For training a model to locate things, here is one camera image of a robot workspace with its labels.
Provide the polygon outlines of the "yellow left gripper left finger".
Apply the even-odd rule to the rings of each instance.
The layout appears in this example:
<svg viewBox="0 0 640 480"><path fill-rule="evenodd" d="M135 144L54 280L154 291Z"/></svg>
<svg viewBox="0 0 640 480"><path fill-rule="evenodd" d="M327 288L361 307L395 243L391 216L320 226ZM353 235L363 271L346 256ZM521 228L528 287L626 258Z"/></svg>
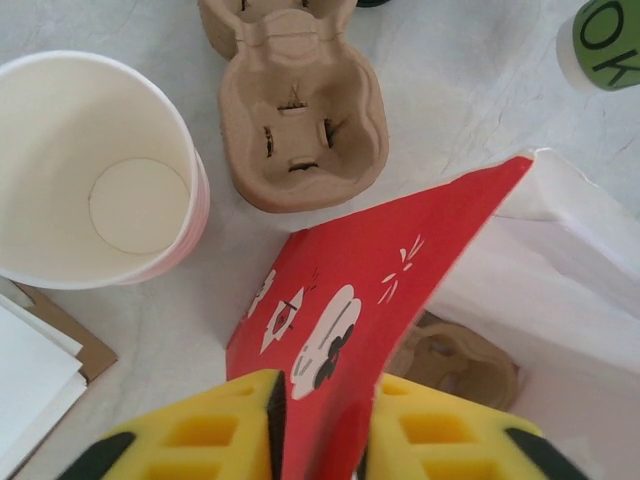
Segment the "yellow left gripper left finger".
<svg viewBox="0 0 640 480"><path fill-rule="evenodd" d="M125 422L62 479L279 479L286 382L256 371Z"/></svg>

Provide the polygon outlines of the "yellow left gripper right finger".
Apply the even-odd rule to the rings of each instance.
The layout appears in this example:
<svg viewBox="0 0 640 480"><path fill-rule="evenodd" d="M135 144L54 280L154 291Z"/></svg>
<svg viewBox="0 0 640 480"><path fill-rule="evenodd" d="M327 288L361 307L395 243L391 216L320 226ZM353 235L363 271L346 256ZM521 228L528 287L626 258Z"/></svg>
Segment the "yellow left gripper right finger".
<svg viewBox="0 0 640 480"><path fill-rule="evenodd" d="M531 422L385 374L359 479L557 479L575 465Z"/></svg>

